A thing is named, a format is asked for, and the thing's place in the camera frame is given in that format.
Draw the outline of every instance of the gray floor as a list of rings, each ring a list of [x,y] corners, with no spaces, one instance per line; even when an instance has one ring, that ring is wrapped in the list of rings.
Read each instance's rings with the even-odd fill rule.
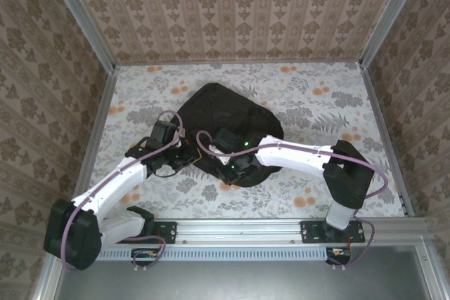
[[[429,299],[412,249],[372,248],[345,271],[324,262],[95,263],[64,275],[56,299],[303,300]]]

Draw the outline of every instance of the patterned wall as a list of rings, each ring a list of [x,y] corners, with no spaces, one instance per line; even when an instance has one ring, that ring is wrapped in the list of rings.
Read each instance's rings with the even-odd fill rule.
[[[387,0],[83,0],[118,63],[357,59]]]
[[[74,189],[105,73],[63,0],[0,7],[0,299],[26,299],[49,209]]]
[[[450,277],[450,0],[407,0],[369,72],[418,216]]]

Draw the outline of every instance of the metal profile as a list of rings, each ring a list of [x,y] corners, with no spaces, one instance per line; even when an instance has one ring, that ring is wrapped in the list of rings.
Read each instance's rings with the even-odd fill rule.
[[[416,251],[431,299],[449,300],[449,283],[445,278],[435,246],[418,245]]]
[[[249,63],[357,63],[359,61],[358,58],[341,58],[339,60],[336,59],[242,59],[242,60],[183,60],[181,64],[179,61],[157,61],[157,62],[137,62],[137,63],[116,63],[116,67],[131,67],[131,66],[169,66],[169,65],[233,65],[236,63],[239,64],[249,64]]]
[[[168,247],[329,247],[343,244],[304,244],[300,221],[323,219],[170,219],[177,222],[175,244]],[[373,246],[416,246],[431,244],[432,236],[423,218],[372,218],[376,229]],[[368,237],[371,227],[363,224]],[[365,246],[366,243],[354,243]],[[114,248],[149,248],[148,244],[116,244]]]
[[[130,261],[131,247],[104,249],[97,261]],[[168,247],[161,261],[325,261],[325,247]],[[152,261],[154,258],[136,258]]]
[[[381,43],[387,36],[387,33],[391,29],[394,21],[397,19],[403,5],[406,0],[389,0],[382,12],[381,17],[372,32],[371,37],[367,41],[366,47],[361,54],[359,60],[361,61],[364,68],[368,68],[371,64],[375,54],[381,46]]]
[[[364,80],[364,85],[366,86],[368,99],[371,102],[373,115],[375,115],[375,121],[377,122],[378,130],[380,131],[382,143],[385,146],[386,157],[391,168],[392,176],[394,177],[394,182],[401,193],[401,198],[403,199],[406,213],[410,217],[414,217],[413,205],[409,199],[408,190],[406,189],[406,185],[400,171],[400,166],[397,161],[397,156],[395,155],[394,147],[387,131],[385,119],[383,118],[383,113],[381,112],[380,104],[378,103],[377,95],[375,93],[375,89],[373,88],[372,80],[367,68],[362,68],[361,74]]]
[[[91,20],[91,16],[85,9],[82,1],[64,0],[64,2],[72,12],[78,25],[81,27],[84,36],[89,41],[89,44],[97,55],[97,58],[100,60],[102,66],[105,68],[108,74],[112,74],[114,72],[115,64],[114,56],[106,46],[106,43],[101,37],[101,34],[97,30],[97,26]]]
[[[103,95],[100,104],[98,105],[96,119],[92,127],[91,137],[89,138],[89,143],[87,145],[86,153],[84,154],[82,167],[75,186],[75,196],[80,195],[89,187],[89,181],[91,180],[92,171],[94,169],[94,163],[100,145],[103,127],[105,126],[106,117],[108,116],[108,110],[113,98],[112,96],[114,94],[116,81],[117,74],[115,73],[109,74],[106,79]],[[42,266],[41,274],[32,298],[34,300],[53,299],[61,271],[61,263],[56,257],[46,254],[44,265]]]

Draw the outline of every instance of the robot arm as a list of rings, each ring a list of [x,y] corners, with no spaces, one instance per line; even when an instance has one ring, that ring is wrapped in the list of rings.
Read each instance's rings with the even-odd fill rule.
[[[83,270],[89,267],[102,247],[108,247],[128,237],[152,235],[153,215],[138,207],[130,207],[120,215],[106,219],[106,214],[136,184],[155,172],[162,165],[170,165],[175,172],[201,158],[196,147],[189,146],[183,137],[179,142],[148,159],[126,167],[174,140],[178,127],[168,122],[158,121],[150,137],[143,138],[125,154],[125,158],[101,182],[71,202],[58,200],[52,207],[44,239],[44,250],[60,257],[62,236],[70,215],[75,208],[84,204],[70,226],[65,243],[66,261]],[[239,146],[239,138],[228,132],[218,133],[210,149],[216,153],[230,153],[248,146]],[[273,136],[252,136],[252,144],[296,145]],[[233,143],[233,149],[227,146]],[[338,141],[334,146],[301,145],[304,148],[333,151],[341,155],[365,159],[348,142]],[[339,161],[325,155],[310,154],[287,148],[271,147],[237,157],[219,157],[219,175],[225,183],[233,183],[233,178],[245,175],[247,170],[257,170],[261,166],[286,167],[304,171],[325,178],[333,203],[326,217],[326,223],[338,230],[344,230],[354,212],[359,209],[366,196],[373,171],[358,164]],[[92,192],[102,186],[93,197]]]
[[[199,153],[189,147],[181,136],[165,151],[136,162],[143,156],[155,152],[175,140],[178,126],[158,121],[150,137],[143,138],[125,154],[125,158],[97,185],[72,201],[58,200],[51,209],[44,239],[44,250],[60,257],[63,232],[69,217],[81,206],[65,242],[66,261],[79,270],[89,267],[102,247],[107,247],[128,237],[152,235],[155,225],[153,215],[139,207],[129,207],[126,211],[106,219],[107,213],[136,184],[142,183],[150,175],[169,165],[177,172],[199,158]]]
[[[336,151],[366,161],[352,144],[346,141],[338,141],[335,146],[318,146],[297,144],[267,136],[261,140],[259,145],[270,143],[300,145],[303,148],[317,151]],[[289,148],[260,149],[255,157],[264,166],[285,167],[324,177],[333,197],[326,216],[326,223],[338,230],[344,230],[350,219],[353,218],[355,211],[362,207],[374,174],[372,170],[358,164],[340,162],[331,156],[316,155]]]
[[[351,143],[339,140],[334,146],[303,145],[283,141],[273,136],[261,137],[255,134],[247,135],[245,139],[251,139],[251,144],[257,144],[257,146],[276,144],[278,147],[262,148],[255,153],[237,157],[219,157],[219,161],[223,164],[223,167],[219,169],[219,175],[226,183],[232,184],[234,179],[259,166],[289,168],[323,177],[333,197],[326,223],[338,230],[344,230],[355,211],[363,206],[374,171],[350,161],[317,155],[319,151],[334,152],[367,162]],[[218,154],[238,152],[244,150],[249,143],[222,130],[213,138],[210,150]],[[317,153],[302,152],[285,148],[283,145],[309,148],[317,150]]]

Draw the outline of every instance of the damask wallpaper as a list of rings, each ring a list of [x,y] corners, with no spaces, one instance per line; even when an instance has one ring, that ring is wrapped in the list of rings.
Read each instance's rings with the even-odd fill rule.
[[[354,59],[388,0],[82,0],[117,63]]]
[[[450,0],[407,0],[369,73],[450,280]]]
[[[50,207],[72,195],[106,75],[63,0],[0,8],[0,299],[22,300]]]
[[[286,140],[310,145],[351,141],[390,178],[389,189],[367,200],[360,214],[404,216],[357,63],[124,66],[116,73],[91,185],[150,135],[161,111],[178,110],[203,85],[219,82],[272,111]],[[160,176],[171,173],[163,169]],[[370,191],[380,186],[376,176]],[[307,218],[325,217],[331,201],[323,178],[301,171],[282,169],[255,187],[239,188],[190,166],[176,176],[151,176],[136,185],[112,213],[139,205],[160,219]]]

